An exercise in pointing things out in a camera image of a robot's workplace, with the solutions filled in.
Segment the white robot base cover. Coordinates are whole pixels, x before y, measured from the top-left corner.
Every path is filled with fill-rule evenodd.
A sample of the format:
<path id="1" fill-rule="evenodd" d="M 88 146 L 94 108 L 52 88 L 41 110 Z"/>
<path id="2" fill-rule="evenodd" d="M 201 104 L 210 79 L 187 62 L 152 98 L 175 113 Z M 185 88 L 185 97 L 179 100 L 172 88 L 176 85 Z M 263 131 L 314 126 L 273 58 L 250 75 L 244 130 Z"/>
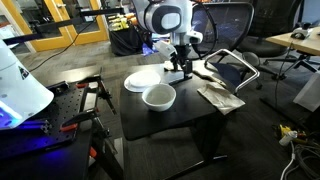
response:
<path id="1" fill-rule="evenodd" d="M 0 130 L 16 128 L 46 108 L 54 94 L 0 40 Z"/>

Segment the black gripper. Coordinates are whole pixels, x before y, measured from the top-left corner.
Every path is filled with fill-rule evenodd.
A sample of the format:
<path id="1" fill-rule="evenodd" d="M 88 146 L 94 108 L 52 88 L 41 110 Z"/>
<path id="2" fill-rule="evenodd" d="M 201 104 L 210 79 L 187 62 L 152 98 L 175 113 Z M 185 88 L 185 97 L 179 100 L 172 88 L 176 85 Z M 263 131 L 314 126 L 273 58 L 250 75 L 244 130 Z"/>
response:
<path id="1" fill-rule="evenodd" d="M 177 71 L 178 68 L 181 68 L 184 72 L 191 72 L 192 63 L 188 59 L 188 54 L 190 53 L 189 45 L 176 45 L 175 52 L 172 54 L 170 59 L 173 70 Z"/>

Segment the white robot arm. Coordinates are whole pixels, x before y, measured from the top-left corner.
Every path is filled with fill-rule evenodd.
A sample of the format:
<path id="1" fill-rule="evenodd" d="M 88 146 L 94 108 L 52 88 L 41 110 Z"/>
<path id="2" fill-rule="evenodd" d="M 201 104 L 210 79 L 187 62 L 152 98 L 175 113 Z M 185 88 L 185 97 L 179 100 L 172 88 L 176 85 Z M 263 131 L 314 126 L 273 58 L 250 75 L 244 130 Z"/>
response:
<path id="1" fill-rule="evenodd" d="M 199 44 L 203 34 L 192 29 L 191 0 L 132 0 L 138 24 L 149 32 L 170 35 L 170 41 L 157 41 L 154 46 L 173 64 L 174 70 L 187 69 L 186 48 Z"/>

